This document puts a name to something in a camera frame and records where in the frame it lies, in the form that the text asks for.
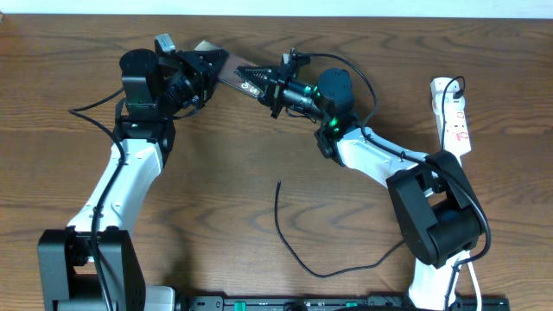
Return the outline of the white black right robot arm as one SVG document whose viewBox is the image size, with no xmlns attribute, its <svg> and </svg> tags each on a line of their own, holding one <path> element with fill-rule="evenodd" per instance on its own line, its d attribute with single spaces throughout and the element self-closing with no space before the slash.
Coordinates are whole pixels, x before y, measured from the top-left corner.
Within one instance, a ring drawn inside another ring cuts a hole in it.
<svg viewBox="0 0 553 311">
<path fill-rule="evenodd" d="M 457 155 L 447 149 L 428 155 L 378 136 L 354 112 L 348 71 L 328 69 L 313 85 L 298 79 L 310 58 L 291 52 L 278 66 L 239 66 L 235 73 L 258 89 L 272 117 L 286 110 L 320 122 L 315 138 L 321 153 L 388 190 L 403 242 L 416 259 L 410 302 L 418 309 L 451 309 L 461 267 L 484 257 L 492 242 Z"/>
</svg>

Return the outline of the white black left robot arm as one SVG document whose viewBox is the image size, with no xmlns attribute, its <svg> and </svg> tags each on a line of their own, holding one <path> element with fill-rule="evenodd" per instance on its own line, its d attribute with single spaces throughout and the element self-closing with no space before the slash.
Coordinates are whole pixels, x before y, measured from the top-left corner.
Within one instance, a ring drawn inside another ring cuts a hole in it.
<svg viewBox="0 0 553 311">
<path fill-rule="evenodd" d="M 229 54 L 135 49 L 119 66 L 124 93 L 110 160 L 82 209 L 37 245 L 47 310 L 180 310 L 175 289 L 148 285 L 131 241 L 137 216 L 175 140 L 179 111 L 195 114 L 212 97 Z"/>
</svg>

